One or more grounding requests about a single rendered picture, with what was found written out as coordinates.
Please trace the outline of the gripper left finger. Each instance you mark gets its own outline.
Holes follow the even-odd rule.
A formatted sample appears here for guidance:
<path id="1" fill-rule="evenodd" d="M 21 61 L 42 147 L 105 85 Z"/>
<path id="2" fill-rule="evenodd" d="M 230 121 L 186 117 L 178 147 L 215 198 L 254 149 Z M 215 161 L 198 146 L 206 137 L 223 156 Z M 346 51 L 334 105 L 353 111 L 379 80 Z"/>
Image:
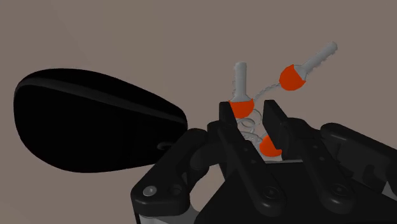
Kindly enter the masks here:
<path id="1" fill-rule="evenodd" d="M 134 212 L 145 217 L 185 213 L 195 183 L 182 175 L 190 169 L 225 163 L 229 174 L 240 176 L 258 212 L 279 216 L 286 207 L 286 196 L 253 144 L 239 132 L 229 102 L 219 104 L 219 119 L 208 127 L 208 131 L 187 130 L 132 188 Z"/>

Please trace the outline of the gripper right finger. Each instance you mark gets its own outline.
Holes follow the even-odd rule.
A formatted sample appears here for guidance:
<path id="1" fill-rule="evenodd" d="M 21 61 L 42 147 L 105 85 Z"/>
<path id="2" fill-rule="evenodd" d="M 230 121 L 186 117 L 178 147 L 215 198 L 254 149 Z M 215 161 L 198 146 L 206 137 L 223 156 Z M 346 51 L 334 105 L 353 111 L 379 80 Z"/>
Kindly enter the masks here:
<path id="1" fill-rule="evenodd" d="M 358 194 L 353 180 L 375 193 L 390 187 L 397 196 L 397 150 L 338 123 L 320 129 L 288 117 L 274 100 L 263 104 L 262 124 L 283 160 L 301 160 L 322 205 L 350 213 Z"/>

